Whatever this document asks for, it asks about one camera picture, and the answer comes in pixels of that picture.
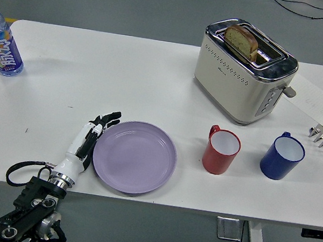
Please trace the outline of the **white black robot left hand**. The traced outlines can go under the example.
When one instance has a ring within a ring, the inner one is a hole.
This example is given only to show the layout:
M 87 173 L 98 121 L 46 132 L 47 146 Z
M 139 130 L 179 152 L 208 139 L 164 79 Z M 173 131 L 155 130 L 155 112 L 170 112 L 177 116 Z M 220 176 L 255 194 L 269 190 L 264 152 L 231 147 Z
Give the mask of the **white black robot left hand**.
M 90 165 L 92 150 L 103 132 L 120 122 L 122 114 L 115 111 L 85 124 L 68 148 L 65 159 L 53 168 L 49 182 L 64 184 L 71 188 L 77 182 L 79 174 Z

